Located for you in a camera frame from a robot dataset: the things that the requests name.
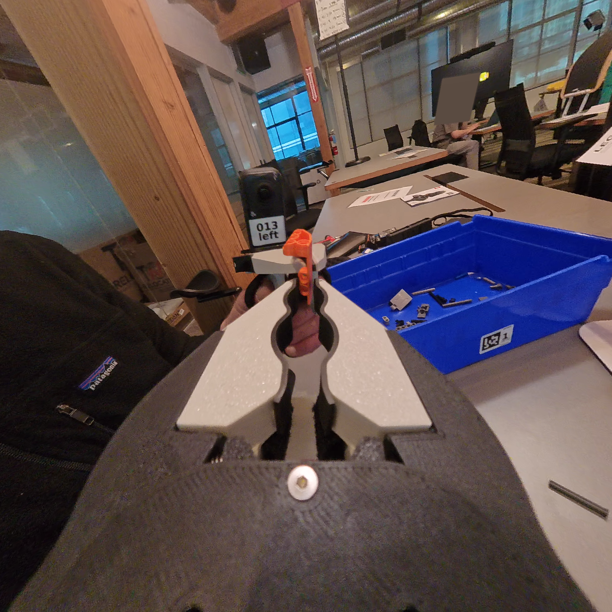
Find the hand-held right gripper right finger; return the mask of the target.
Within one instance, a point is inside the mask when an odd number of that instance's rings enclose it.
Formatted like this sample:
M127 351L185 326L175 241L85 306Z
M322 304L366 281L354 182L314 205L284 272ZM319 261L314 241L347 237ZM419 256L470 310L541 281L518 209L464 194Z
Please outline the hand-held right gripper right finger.
M393 334L325 280L317 281L321 364L317 453L341 458L364 438L432 428Z

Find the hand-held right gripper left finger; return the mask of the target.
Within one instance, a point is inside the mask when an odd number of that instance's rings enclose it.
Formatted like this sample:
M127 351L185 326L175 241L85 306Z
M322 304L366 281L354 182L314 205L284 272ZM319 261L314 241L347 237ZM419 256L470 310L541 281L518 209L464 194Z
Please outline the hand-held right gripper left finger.
M283 350L293 336L289 280L231 323L182 410L176 427L240 438L260 456L286 456L295 372Z

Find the orange brick connector piece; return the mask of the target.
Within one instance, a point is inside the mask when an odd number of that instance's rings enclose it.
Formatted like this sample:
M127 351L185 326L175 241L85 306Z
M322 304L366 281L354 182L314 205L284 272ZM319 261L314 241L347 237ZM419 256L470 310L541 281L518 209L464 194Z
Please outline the orange brick connector piece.
M302 228L298 228L292 232L285 244L282 252L286 256L297 258L301 264L297 272L299 280L299 291L302 297L307 300L309 307L313 306L313 286L314 286L314 268L313 268L313 240L311 234Z

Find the person's left hand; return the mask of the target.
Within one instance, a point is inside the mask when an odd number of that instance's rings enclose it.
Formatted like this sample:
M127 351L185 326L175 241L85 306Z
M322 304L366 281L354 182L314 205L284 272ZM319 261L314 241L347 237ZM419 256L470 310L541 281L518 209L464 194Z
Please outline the person's left hand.
M247 313L252 307L263 301L275 291L272 278L257 275L246 289L243 289L234 302L229 315L220 325L220 330ZM304 298L300 298L298 308L292 318L293 337L285 349L288 357L301 357L312 353L321 343L319 341L319 315L316 314Z

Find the black office chair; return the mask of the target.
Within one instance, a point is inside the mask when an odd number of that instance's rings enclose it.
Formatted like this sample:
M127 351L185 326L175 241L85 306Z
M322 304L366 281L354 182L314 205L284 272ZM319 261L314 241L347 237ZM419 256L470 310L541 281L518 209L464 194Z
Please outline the black office chair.
M315 205L324 203L329 197L325 184L331 171L330 162L308 165L297 157L289 157L278 162L283 177L287 180L295 199L297 214L302 214Z
M581 146L567 142L569 127L562 128L559 140L536 145L536 130L522 83L494 94L494 103L501 124L502 143L495 164L496 174L524 181L547 176L559 179L561 167L581 154Z

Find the grid window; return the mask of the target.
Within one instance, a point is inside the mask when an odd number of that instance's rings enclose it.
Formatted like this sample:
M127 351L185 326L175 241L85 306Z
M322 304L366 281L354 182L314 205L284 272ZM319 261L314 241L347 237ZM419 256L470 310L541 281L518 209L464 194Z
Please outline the grid window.
M291 83L257 95L276 160L319 150L319 139L305 83Z

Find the white paper with red print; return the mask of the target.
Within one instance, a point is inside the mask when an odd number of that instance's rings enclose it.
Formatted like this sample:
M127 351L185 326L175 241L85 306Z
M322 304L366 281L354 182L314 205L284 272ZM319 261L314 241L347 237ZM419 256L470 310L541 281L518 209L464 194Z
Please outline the white paper with red print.
M389 190L383 190L377 193L366 193L354 200L348 208L358 208L371 204L378 204L386 201L392 201L397 199L406 198L412 190L412 186L393 188Z

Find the black electronic device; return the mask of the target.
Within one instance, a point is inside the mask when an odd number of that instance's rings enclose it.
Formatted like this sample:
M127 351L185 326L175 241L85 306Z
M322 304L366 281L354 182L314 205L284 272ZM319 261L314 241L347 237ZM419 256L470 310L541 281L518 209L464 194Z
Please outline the black electronic device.
M381 249L430 231L432 227L433 219L425 218L402 228L390 228L377 234L368 234L364 242L364 248Z

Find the small loose brick parts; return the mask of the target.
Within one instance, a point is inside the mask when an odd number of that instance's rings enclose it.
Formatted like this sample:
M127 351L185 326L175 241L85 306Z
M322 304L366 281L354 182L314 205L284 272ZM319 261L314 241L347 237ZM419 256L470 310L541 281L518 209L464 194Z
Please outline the small loose brick parts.
M425 323L486 302L515 288L516 285L495 280L491 275L464 272L436 286L408 293L411 300L402 309L399 309L398 302L388 302L373 309L371 315L388 329L401 332L411 327L423 327Z

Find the wood-edged grey desk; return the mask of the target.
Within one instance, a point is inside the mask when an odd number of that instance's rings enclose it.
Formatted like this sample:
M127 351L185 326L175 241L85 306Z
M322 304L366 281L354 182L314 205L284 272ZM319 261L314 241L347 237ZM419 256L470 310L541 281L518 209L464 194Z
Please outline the wood-edged grey desk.
M446 149L425 147L389 152L363 164L333 171L324 188L329 195L337 196L342 189L365 188L399 178L411 169L438 162L447 156Z

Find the black stand with round base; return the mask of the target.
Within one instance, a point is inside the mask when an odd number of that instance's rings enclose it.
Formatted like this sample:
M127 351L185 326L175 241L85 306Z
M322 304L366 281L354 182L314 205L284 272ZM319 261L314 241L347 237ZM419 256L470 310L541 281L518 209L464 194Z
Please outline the black stand with round base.
M334 34L333 38L334 38L334 44L335 44L337 60L338 60L338 64L339 64L339 72L340 72L340 79L341 79L341 85L342 85L342 92L343 92L343 97L344 97L345 106L346 106L346 114L347 114L348 125L349 125L349 134L350 134L350 137L351 137L351 147L352 147L352 150L353 150L353 157L354 157L353 159L349 159L346 162L345 168L353 168L353 167L356 167L356 166L359 166L359 165L362 165L362 164L365 164L365 163L369 162L371 160L371 157L369 157L369 156L360 157L359 154L358 154L358 147L357 147L357 143L356 143L356 135L355 135L355 131L354 131L353 117L352 117L352 112L351 112L351 107L350 107L350 100L349 100L348 87L347 87L346 78L345 78L345 71L344 71L344 68L343 68L343 62L342 62L342 58L341 58L338 34Z

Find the printed leaflet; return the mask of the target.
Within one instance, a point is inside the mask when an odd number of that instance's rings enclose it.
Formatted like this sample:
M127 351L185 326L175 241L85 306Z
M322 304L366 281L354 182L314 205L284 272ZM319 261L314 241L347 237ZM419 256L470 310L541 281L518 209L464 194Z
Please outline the printed leaflet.
M450 189L446 186L436 186L421 192L408 193L407 195L403 196L401 200L410 207L414 208L456 195L458 195L456 190Z

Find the blue plastic bin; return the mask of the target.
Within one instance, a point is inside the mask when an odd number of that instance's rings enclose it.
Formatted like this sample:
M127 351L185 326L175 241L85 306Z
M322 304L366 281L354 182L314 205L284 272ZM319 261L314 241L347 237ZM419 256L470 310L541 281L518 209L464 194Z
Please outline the blue plastic bin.
M330 275L448 374L584 322L611 281L611 240L476 215Z

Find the cardboard box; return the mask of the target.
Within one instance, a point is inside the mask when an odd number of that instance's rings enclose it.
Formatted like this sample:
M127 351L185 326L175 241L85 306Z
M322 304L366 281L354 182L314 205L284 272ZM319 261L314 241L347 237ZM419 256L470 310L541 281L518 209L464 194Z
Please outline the cardboard box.
M135 229L78 256L127 297L142 303L171 298L174 285L139 229Z

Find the white paper notice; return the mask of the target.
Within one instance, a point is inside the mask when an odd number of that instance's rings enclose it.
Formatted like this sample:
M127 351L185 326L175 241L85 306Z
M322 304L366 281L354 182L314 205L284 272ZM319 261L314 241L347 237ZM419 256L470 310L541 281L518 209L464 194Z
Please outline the white paper notice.
M315 1L319 40L323 41L349 29L346 1Z

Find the dark grey brick axle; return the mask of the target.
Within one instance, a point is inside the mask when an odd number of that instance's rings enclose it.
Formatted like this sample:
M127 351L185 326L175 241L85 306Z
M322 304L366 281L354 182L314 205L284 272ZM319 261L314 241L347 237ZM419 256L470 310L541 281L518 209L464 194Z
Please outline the dark grey brick axle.
M548 481L548 488L563 498L573 502L574 504L586 509L587 511L595 514L596 516L607 520L609 516L609 509L601 506L600 504L590 500L589 498L574 492L566 486L563 486L554 480Z

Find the wood-backed white chair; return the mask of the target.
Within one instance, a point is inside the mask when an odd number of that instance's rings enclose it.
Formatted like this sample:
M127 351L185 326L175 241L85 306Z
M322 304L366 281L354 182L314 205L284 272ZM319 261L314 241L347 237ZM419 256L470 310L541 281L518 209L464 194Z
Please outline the wood-backed white chair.
M611 66L611 30L606 30L570 67L561 90L559 117L585 113L600 103Z

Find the black wall speaker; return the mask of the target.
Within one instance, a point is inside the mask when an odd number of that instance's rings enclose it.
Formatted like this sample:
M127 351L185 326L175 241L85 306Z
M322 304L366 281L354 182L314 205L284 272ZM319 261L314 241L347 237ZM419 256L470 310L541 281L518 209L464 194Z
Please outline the black wall speaker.
M249 34L238 39L234 46L247 73L256 75L271 68L264 36Z

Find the black wall monitor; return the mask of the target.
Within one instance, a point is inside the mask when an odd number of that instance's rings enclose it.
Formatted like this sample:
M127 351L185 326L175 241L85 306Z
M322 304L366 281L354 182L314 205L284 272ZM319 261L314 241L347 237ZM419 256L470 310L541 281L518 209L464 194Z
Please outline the black wall monitor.
M478 88L473 104L476 118L483 118L486 104L497 91L509 88L514 40L497 45L494 41L454 57L450 63L431 72L432 116L438 105L444 78L478 73Z

